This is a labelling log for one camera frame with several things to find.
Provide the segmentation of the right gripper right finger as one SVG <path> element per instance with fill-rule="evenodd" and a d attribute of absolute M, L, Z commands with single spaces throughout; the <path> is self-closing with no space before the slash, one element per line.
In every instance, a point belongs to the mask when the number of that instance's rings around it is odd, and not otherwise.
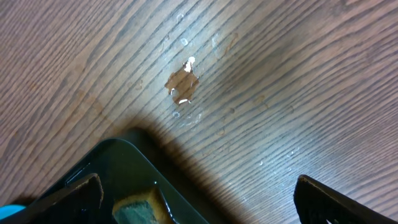
<path fill-rule="evenodd" d="M 294 204 L 304 224 L 397 224 L 307 175 L 297 179 Z"/>

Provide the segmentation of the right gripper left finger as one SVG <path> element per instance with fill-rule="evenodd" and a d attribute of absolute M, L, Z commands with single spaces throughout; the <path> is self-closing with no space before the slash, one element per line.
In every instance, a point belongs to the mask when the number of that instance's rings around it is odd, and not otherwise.
<path fill-rule="evenodd" d="M 103 195 L 100 178 L 92 173 L 2 219 L 1 223 L 96 223 Z"/>

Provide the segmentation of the green yellow sponge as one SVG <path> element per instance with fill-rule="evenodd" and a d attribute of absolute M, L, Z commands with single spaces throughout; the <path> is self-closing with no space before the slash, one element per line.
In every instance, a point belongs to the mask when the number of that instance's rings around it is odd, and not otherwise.
<path fill-rule="evenodd" d="M 117 201 L 112 210 L 118 224 L 174 224 L 169 206 L 157 187 Z"/>

